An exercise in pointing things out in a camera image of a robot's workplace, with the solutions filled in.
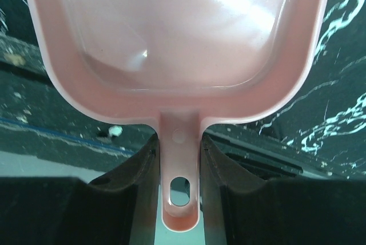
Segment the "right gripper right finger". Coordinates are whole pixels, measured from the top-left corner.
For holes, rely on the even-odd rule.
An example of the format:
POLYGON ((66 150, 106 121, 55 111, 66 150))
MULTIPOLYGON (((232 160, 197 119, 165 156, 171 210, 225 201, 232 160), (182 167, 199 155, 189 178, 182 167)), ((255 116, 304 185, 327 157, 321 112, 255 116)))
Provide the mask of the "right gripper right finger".
POLYGON ((200 182, 206 244, 365 243, 364 180, 263 180, 204 136, 200 182))

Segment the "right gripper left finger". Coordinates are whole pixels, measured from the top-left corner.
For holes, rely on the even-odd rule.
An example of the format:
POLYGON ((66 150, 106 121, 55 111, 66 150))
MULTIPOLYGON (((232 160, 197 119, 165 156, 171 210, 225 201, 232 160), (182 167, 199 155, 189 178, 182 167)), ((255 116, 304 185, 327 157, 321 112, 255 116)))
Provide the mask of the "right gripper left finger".
POLYGON ((153 244, 159 141, 86 183, 76 177, 1 178, 2 244, 153 244))

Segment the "pink plastic dustpan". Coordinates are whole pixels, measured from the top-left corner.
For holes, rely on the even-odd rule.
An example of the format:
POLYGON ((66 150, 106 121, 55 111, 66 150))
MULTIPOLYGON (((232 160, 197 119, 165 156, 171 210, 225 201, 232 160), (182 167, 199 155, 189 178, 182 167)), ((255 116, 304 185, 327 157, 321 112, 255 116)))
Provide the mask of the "pink plastic dustpan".
POLYGON ((27 0, 61 96, 160 141, 162 222, 198 224, 199 146, 214 124, 280 110, 312 67, 327 0, 27 0))

